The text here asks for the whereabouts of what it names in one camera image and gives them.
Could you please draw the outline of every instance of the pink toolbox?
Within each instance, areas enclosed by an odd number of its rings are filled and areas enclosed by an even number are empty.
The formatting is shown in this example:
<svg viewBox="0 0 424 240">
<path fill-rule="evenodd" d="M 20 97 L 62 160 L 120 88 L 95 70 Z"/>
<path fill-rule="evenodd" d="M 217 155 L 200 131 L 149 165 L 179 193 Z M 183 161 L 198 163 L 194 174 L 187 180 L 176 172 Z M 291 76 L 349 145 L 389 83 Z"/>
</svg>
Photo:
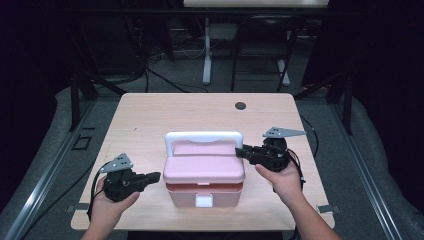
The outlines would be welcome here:
<svg viewBox="0 0 424 240">
<path fill-rule="evenodd" d="M 245 178 L 238 132 L 170 132 L 165 136 L 166 188 L 177 207 L 233 207 Z"/>
</svg>

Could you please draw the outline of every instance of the box latch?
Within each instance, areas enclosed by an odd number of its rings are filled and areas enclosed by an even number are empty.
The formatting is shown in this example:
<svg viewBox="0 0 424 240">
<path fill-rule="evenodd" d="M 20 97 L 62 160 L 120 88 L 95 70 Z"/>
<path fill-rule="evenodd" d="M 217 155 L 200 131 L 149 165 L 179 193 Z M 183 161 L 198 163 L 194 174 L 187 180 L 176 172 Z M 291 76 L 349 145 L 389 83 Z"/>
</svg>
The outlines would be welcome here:
<svg viewBox="0 0 424 240">
<path fill-rule="evenodd" d="M 196 207 L 213 207 L 213 195 L 196 194 Z"/>
</svg>

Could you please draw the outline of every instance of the person's left hand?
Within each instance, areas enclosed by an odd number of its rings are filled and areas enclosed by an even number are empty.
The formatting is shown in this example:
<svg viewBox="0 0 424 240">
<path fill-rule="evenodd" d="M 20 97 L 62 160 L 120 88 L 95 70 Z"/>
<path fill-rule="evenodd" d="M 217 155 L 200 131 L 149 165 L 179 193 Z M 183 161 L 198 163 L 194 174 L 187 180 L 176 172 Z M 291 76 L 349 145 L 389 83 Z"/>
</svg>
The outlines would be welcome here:
<svg viewBox="0 0 424 240">
<path fill-rule="evenodd" d="M 97 183 L 96 194 L 103 189 L 104 180 Z M 101 191 L 93 200 L 91 222 L 83 239 L 106 239 L 118 224 L 122 213 L 137 201 L 140 192 L 134 192 L 120 202 L 114 202 Z"/>
</svg>

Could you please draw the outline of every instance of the light wood surface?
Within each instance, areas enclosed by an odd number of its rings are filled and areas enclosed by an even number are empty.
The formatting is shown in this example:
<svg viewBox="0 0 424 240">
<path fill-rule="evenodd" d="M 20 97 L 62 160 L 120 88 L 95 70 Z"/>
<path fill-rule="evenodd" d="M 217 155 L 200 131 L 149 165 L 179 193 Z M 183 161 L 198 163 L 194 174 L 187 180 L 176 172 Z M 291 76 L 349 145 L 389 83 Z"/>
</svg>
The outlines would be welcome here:
<svg viewBox="0 0 424 240">
<path fill-rule="evenodd" d="M 184 0 L 185 7 L 326 8 L 328 0 Z"/>
<path fill-rule="evenodd" d="M 246 109 L 235 104 L 244 102 Z M 244 143 L 262 145 L 262 134 L 271 127 L 303 130 L 293 97 L 262 93 L 147 93 L 125 94 L 100 149 L 81 203 L 89 203 L 95 172 L 125 152 L 136 173 L 162 172 L 165 134 L 171 131 L 238 131 Z M 304 194 L 312 206 L 327 205 L 321 179 L 306 136 L 287 138 L 299 156 L 306 183 Z M 158 231 L 272 231 L 294 228 L 293 218 L 272 186 L 244 161 L 246 179 L 239 204 L 228 208 L 177 208 L 165 183 L 148 186 L 124 212 L 116 229 Z M 334 227 L 331 214 L 324 220 Z M 86 211 L 76 211 L 71 226 L 88 227 Z"/>
</svg>

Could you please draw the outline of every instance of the black chair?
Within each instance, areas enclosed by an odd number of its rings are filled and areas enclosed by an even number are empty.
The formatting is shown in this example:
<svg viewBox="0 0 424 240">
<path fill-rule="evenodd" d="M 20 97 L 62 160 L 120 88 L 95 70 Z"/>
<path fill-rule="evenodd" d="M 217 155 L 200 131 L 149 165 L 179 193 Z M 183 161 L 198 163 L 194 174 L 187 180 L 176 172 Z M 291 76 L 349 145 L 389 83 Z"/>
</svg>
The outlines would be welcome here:
<svg viewBox="0 0 424 240">
<path fill-rule="evenodd" d="M 277 91 L 280 91 L 293 46 L 299 31 L 302 29 L 303 22 L 303 19 L 298 16 L 256 15 L 239 23 L 234 38 L 231 91 L 234 91 L 236 73 L 279 74 Z M 238 66 L 237 61 L 246 57 L 271 58 L 274 60 L 277 70 L 255 69 L 257 68 L 255 65 L 258 65 L 256 61 L 255 64 L 248 67 L 248 70 L 238 71 L 237 67 L 240 68 L 240 66 Z M 282 70 L 278 68 L 278 61 L 284 62 Z"/>
</svg>

